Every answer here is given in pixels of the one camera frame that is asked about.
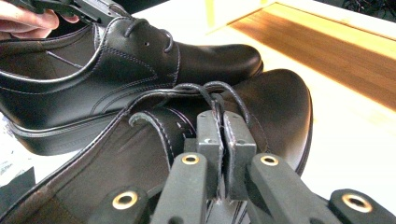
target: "shoe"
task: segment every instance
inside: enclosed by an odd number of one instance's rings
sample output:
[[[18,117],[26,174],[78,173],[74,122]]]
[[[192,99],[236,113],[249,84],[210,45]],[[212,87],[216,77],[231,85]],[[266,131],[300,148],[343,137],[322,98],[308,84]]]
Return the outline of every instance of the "shoe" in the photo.
[[[81,149],[141,91],[178,83],[231,85],[262,72],[246,45],[177,43],[143,19],[117,18],[50,39],[0,42],[0,111],[28,150]]]
[[[251,115],[257,153],[280,155],[301,174],[313,120],[304,82],[289,70],[274,70],[233,89]],[[241,114],[232,94],[226,91],[220,96],[226,110]],[[173,159],[183,152],[186,139],[194,137],[197,115],[208,108],[191,91],[144,92],[72,160],[14,203],[0,222],[86,223],[109,192],[125,186],[133,185],[152,198],[162,188]]]

